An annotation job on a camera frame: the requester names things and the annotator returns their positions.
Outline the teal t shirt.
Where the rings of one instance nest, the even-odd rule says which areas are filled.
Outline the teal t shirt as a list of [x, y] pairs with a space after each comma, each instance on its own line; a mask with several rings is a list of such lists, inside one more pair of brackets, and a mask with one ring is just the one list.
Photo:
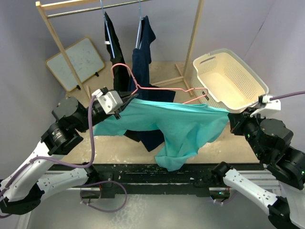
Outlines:
[[121, 112], [94, 128], [95, 136], [122, 136], [126, 130], [160, 130], [165, 145], [155, 156], [168, 171], [182, 167], [206, 143], [215, 141], [227, 125], [228, 111], [207, 104], [180, 104], [133, 99]]

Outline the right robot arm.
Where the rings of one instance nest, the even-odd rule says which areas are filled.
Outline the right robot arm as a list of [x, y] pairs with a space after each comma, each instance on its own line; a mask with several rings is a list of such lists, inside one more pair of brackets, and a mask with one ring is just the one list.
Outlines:
[[226, 162], [212, 170], [212, 182], [231, 187], [255, 203], [277, 229], [305, 227], [305, 154], [290, 146], [294, 133], [284, 122], [246, 108], [228, 114], [231, 133], [244, 136], [260, 163], [279, 182], [279, 196], [256, 185]]

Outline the navy blue t shirt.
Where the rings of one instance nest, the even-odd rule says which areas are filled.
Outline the navy blue t shirt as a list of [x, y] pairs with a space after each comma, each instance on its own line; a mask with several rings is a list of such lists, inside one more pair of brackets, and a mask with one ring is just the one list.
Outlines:
[[[139, 89], [137, 98], [146, 101], [173, 102], [175, 91], [158, 90], [157, 86], [150, 84], [149, 65], [152, 62], [150, 45], [155, 39], [149, 18], [145, 16], [141, 20], [139, 47], [132, 53], [132, 73], [140, 86], [151, 87], [154, 90]], [[164, 142], [164, 136], [160, 130], [140, 131], [136, 132], [136, 136], [149, 152]]]

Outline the pink wire hanger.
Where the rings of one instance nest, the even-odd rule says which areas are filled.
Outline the pink wire hanger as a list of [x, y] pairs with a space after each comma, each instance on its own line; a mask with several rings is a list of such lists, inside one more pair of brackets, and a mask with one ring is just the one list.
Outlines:
[[[132, 72], [132, 70], [130, 69], [130, 67], [124, 63], [117, 63], [117, 64], [114, 64], [112, 67], [111, 67], [111, 74], [112, 76], [114, 77], [114, 68], [117, 67], [117, 66], [123, 66], [125, 67], [129, 74], [132, 76], [132, 79], [135, 83], [135, 87], [136, 89], [132, 92], [132, 95], [135, 94], [139, 89], [142, 89], [142, 90], [159, 90], [159, 91], [164, 91], [164, 90], [176, 90], [176, 91], [183, 91], [184, 93], [189, 93], [190, 96], [193, 95], [193, 91], [194, 90], [206, 90], [206, 92], [198, 97], [195, 97], [189, 101], [186, 101], [184, 102], [183, 104], [189, 104], [190, 102], [193, 102], [195, 100], [199, 100], [200, 98], [203, 98], [203, 97], [206, 97], [208, 96], [209, 94], [209, 90], [208, 88], [205, 88], [205, 87], [195, 87], [195, 88], [191, 88], [189, 86], [189, 84], [187, 83], [186, 79], [184, 76], [179, 76], [179, 77], [175, 77], [175, 78], [172, 78], [172, 79], [168, 79], [168, 80], [164, 80], [164, 81], [159, 81], [159, 82], [155, 82], [153, 83], [153, 86], [157, 86], [158, 88], [156, 87], [143, 87], [141, 86], [140, 84], [137, 83], [135, 77], [134, 77], [134, 74]], [[186, 87], [186, 90], [183, 89], [183, 88], [166, 88], [166, 87], [160, 87], [160, 86], [168, 86], [168, 85], [171, 85], [171, 84], [175, 84], [175, 83], [179, 83], [179, 82], [183, 82], [185, 84], [185, 87]]]

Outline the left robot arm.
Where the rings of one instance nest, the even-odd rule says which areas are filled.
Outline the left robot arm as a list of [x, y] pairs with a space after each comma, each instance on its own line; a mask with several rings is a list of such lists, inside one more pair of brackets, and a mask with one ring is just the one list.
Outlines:
[[94, 168], [95, 148], [91, 159], [80, 165], [62, 162], [81, 141], [80, 133], [110, 116], [120, 118], [137, 94], [99, 89], [90, 105], [84, 107], [75, 97], [62, 99], [53, 109], [55, 122], [42, 135], [30, 156], [9, 177], [0, 182], [1, 218], [23, 215], [34, 210], [48, 197], [71, 187], [93, 187], [101, 181]]

